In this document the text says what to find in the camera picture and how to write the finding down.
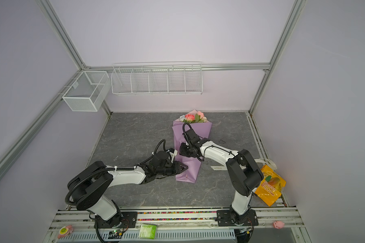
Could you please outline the small pink pig toy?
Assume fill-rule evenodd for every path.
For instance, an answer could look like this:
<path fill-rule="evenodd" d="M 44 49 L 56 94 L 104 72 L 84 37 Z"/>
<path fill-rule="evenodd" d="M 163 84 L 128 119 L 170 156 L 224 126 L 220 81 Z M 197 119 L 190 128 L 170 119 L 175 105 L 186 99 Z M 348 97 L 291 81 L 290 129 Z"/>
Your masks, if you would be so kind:
<path fill-rule="evenodd" d="M 275 222 L 273 222 L 273 227 L 275 229 L 282 229 L 285 227 L 285 223 L 282 221 L 275 221 Z"/>

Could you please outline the green small packet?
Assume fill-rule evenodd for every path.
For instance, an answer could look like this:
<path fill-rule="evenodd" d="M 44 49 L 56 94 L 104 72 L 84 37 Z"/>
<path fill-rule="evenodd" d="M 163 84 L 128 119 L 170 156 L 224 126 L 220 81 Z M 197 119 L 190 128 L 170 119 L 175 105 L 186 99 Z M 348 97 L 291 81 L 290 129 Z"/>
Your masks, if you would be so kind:
<path fill-rule="evenodd" d="M 156 237 L 157 226 L 151 224 L 142 224 L 138 237 L 140 239 L 154 240 Z"/>

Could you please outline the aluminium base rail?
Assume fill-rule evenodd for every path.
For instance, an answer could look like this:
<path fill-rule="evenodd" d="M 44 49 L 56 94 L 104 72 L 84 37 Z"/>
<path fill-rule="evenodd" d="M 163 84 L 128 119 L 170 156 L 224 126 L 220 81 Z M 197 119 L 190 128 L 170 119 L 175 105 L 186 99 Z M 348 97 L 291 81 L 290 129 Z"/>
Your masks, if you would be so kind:
<path fill-rule="evenodd" d="M 254 208 L 255 215 L 249 216 L 238 227 L 251 226 L 270 228 L 281 221 L 286 228 L 304 227 L 304 222 L 295 207 Z M 122 210 L 123 221 L 111 229 L 139 229 L 142 224 L 156 225 L 159 229 L 210 229 L 235 227 L 226 208 L 137 208 Z M 49 227 L 50 232 L 58 232 L 71 225 L 75 230 L 94 229 L 94 215 L 87 211 L 58 211 Z"/>

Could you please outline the cream printed ribbon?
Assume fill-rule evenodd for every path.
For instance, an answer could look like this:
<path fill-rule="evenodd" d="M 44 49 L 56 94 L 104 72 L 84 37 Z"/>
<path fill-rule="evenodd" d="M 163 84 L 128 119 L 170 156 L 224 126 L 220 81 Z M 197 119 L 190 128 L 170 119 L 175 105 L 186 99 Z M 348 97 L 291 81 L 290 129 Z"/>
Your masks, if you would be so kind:
<path fill-rule="evenodd" d="M 277 165 L 270 159 L 260 158 L 260 159 L 255 159 L 255 162 L 257 164 L 267 165 L 274 171 L 277 170 Z M 211 168 L 215 171 L 227 171 L 226 166 L 211 166 Z"/>

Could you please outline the yellow snack bag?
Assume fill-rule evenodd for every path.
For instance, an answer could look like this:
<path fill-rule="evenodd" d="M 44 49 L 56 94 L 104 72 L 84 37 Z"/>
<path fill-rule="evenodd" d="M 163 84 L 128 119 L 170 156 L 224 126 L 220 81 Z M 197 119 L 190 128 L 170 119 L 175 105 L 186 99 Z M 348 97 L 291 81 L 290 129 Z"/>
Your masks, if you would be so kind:
<path fill-rule="evenodd" d="M 286 181 L 268 165 L 261 168 L 264 179 L 260 182 L 255 193 L 268 206 L 272 206 L 282 195 Z"/>

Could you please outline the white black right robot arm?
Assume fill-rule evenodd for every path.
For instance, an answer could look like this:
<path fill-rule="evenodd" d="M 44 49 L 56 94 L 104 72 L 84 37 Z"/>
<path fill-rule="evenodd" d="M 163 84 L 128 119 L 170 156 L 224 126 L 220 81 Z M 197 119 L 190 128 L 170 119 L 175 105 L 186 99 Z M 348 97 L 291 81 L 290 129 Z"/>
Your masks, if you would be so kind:
<path fill-rule="evenodd" d="M 250 202 L 264 175 L 251 153 L 246 149 L 227 149 L 208 138 L 202 138 L 189 123 L 183 123 L 182 133 L 186 141 L 180 145 L 180 155 L 201 162 L 210 159 L 227 168 L 235 194 L 228 218 L 224 221 L 237 226 L 246 223 L 251 227 L 257 226 L 256 212 L 251 208 Z"/>

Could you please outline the pink green round toy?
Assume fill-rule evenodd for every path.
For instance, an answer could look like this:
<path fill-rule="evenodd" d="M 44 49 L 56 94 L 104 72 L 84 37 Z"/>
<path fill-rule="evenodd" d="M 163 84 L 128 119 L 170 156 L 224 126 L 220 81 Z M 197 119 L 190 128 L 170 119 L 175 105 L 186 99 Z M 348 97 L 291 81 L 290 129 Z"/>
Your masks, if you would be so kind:
<path fill-rule="evenodd" d="M 64 226 L 64 227 L 62 227 L 62 228 L 59 230 L 57 238 L 58 238 L 58 239 L 64 238 L 64 237 L 66 237 L 66 236 L 68 236 L 68 235 L 72 234 L 72 233 L 73 233 L 73 231 L 74 231 L 74 229 L 73 229 L 73 226 L 72 226 L 72 225 Z"/>

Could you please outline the aluminium enclosure frame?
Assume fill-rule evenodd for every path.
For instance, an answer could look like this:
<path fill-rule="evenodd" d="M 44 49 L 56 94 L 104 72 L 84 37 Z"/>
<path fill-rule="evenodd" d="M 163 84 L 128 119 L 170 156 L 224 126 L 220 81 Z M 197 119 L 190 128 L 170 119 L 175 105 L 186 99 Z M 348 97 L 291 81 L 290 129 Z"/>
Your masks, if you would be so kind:
<path fill-rule="evenodd" d="M 88 66 L 266 63 L 293 1 L 52 1 Z M 0 156 L 77 71 L 35 1 L 0 1 Z M 115 95 L 114 112 L 233 111 L 250 107 L 259 71 L 206 71 L 201 95 Z M 0 214 L 63 205 L 106 115 L 62 104 L 0 182 Z"/>

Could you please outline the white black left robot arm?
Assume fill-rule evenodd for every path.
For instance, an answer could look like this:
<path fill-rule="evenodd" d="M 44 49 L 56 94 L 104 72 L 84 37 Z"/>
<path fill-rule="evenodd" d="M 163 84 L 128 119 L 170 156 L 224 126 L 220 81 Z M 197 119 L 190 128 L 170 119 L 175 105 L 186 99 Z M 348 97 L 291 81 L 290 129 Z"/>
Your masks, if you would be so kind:
<path fill-rule="evenodd" d="M 124 217 L 116 202 L 104 195 L 108 188 L 147 184 L 156 179 L 179 175 L 189 168 L 175 159 L 177 151 L 166 149 L 165 143 L 164 139 L 161 140 L 149 158 L 132 167 L 94 162 L 68 183 L 65 203 L 94 214 L 97 227 L 122 227 L 129 219 Z"/>

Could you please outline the pink purple wrapping paper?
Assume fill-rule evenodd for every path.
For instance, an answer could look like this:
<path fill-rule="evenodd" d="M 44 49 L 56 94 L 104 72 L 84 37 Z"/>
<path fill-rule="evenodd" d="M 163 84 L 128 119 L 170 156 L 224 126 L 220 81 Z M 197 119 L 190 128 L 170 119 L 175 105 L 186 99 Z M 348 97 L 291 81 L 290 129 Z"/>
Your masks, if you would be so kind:
<path fill-rule="evenodd" d="M 177 174 L 178 182 L 196 183 L 203 161 L 200 151 L 200 141 L 209 137 L 212 123 L 204 113 L 193 110 L 173 121 L 174 149 L 178 155 L 176 160 L 188 167 L 184 172 Z"/>

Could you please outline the white mesh box basket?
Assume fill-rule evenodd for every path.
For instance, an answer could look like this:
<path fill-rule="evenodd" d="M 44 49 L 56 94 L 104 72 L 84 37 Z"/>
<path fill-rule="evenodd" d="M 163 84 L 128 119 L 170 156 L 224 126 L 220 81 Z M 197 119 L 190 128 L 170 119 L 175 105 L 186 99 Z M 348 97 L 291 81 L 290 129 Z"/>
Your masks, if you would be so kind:
<path fill-rule="evenodd" d="M 110 76 L 106 71 L 82 71 L 63 99 L 72 111 L 97 112 L 111 89 Z"/>

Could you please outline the red pink fake rose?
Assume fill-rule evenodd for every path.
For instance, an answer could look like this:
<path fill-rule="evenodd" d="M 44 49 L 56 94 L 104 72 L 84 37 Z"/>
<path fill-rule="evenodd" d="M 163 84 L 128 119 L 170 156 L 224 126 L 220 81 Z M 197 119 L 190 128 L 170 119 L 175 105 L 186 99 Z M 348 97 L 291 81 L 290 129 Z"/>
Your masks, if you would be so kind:
<path fill-rule="evenodd" d="M 185 115 L 184 122 L 185 123 L 195 123 L 196 122 L 196 115 L 193 115 L 193 114 Z"/>

